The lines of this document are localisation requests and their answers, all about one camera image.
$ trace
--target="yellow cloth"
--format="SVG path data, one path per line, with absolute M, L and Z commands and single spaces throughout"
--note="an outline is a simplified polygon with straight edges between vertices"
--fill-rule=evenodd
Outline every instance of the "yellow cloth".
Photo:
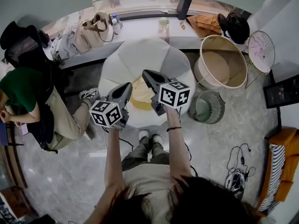
M 133 90 L 130 98 L 131 103 L 140 110 L 150 111 L 151 98 L 155 95 L 152 89 L 149 89 L 142 77 L 133 82 Z

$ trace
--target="water bottle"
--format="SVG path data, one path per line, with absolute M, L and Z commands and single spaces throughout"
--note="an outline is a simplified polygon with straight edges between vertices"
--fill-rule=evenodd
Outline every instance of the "water bottle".
M 169 27 L 169 20 L 166 17 L 161 17 L 159 19 L 159 30 L 162 33 L 167 32 L 167 28 Z
M 116 19 L 117 23 L 120 25 L 120 28 L 122 28 L 123 24 L 122 21 L 120 20 L 119 16 L 117 14 L 112 15 L 112 19 Z
M 113 28 L 114 34 L 119 35 L 119 33 L 121 31 L 121 26 L 119 25 L 119 23 L 117 23 L 117 20 L 115 18 L 112 19 L 112 28 Z

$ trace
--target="black bag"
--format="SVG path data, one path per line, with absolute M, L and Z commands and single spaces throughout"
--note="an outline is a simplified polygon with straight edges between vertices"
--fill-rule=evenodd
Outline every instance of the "black bag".
M 36 123 L 27 124 L 28 131 L 33 134 L 43 150 L 58 153 L 57 150 L 50 150 L 48 147 L 48 144 L 53 140 L 54 133 L 54 116 L 50 106 L 39 102 L 38 107 L 41 119 Z
M 218 22 L 224 35 L 228 31 L 230 38 L 237 44 L 244 44 L 250 34 L 250 28 L 247 20 L 241 16 L 241 14 L 231 11 L 226 20 L 224 15 L 218 14 Z

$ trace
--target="hand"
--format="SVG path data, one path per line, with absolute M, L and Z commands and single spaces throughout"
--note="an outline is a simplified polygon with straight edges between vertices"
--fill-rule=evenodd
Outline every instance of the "hand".
M 0 114 L 0 118 L 3 123 L 6 123 L 6 122 L 10 121 L 11 114 L 8 113 L 6 110 L 2 110 L 2 112 Z
M 14 124 L 15 124 L 15 126 L 17 126 L 19 129 L 21 128 L 21 123 L 20 123 L 20 122 L 15 121 Z

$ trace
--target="black and white striped fabric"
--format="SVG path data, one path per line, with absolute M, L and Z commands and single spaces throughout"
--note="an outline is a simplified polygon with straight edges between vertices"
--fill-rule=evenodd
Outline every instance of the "black and white striped fabric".
M 270 207 L 276 206 L 274 196 L 280 185 L 280 176 L 285 164 L 285 147 L 281 145 L 270 144 L 272 151 L 271 175 L 266 198 L 259 207 L 259 211 L 270 211 Z
M 268 207 L 268 213 L 272 212 L 272 210 L 274 210 L 274 208 L 276 208 L 276 206 L 277 206 L 279 203 L 280 203 L 280 202 L 273 201 L 272 204 L 270 205 L 270 207 Z

